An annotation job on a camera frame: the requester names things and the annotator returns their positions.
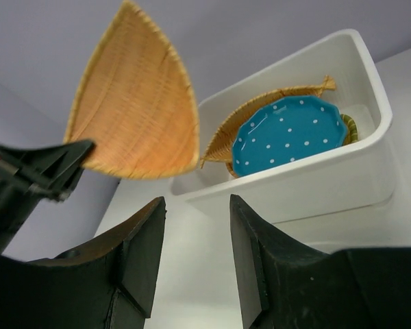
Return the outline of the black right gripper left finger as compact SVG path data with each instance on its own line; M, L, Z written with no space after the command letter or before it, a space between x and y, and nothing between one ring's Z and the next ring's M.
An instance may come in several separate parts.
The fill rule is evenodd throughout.
M160 266L166 203L55 258L0 256L0 328L143 328Z

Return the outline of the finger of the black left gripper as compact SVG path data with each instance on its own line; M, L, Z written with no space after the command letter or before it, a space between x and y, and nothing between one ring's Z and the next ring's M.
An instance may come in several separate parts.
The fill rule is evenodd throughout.
M84 169L82 163L95 148L89 139L46 148L42 156L42 174L47 177L43 183L45 197L64 202L75 190Z
M0 144L1 159L18 167L33 167L38 171L45 171L55 166L63 157L67 148L63 145L53 147L41 147L37 149L21 149Z

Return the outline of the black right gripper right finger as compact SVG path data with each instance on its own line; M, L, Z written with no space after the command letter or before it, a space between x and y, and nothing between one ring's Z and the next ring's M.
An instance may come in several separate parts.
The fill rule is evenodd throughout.
M411 247L326 254L229 200L244 328L411 328Z

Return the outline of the triangular orange woven plate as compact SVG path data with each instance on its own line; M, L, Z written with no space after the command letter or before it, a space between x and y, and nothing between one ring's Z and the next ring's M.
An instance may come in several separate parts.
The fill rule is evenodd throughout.
M176 48L151 17L122 2L95 47L64 142L90 139L83 166L123 179L169 178L199 161L199 113Z

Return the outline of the round orange woven plate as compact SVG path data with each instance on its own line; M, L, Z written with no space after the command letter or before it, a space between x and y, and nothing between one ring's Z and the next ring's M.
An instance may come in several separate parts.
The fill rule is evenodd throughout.
M233 177L233 178L238 178L238 175L234 172L233 170L233 166L231 162L226 162L225 166L229 172L229 174Z

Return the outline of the boat-shaped orange woven basket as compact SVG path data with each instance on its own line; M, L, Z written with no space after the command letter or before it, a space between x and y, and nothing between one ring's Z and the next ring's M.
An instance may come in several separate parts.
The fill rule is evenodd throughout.
M313 95L321 97L327 90L335 90L336 83L333 77L326 75L321 84L291 86L278 88L262 93L235 109L222 122L208 143L202 155L199 166L202 169L205 162L232 162L232 145L236 139L239 128L248 121L260 108L273 103L279 99L289 96Z

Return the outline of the blue polka-dot ceramic plate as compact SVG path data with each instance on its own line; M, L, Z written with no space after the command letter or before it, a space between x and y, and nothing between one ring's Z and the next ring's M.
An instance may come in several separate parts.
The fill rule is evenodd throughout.
M312 95L289 96L257 110L238 129L232 167L238 177L341 147L347 125L338 108Z

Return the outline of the round yellow green-rimmed plate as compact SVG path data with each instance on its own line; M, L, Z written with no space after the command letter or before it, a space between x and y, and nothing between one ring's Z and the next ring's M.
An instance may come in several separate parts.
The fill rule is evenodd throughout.
M358 129L356 126L356 122L353 120L352 117L350 117L347 114L341 114L341 119L343 123L347 127L347 134L345 136L345 139L343 141L343 146L349 145L352 143L356 143L359 141L359 134L358 134Z

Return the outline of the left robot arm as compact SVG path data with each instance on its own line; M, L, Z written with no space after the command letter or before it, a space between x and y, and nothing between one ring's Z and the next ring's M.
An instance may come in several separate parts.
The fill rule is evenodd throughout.
M94 148L88 139L38 149L0 144L0 254L40 200L70 197Z

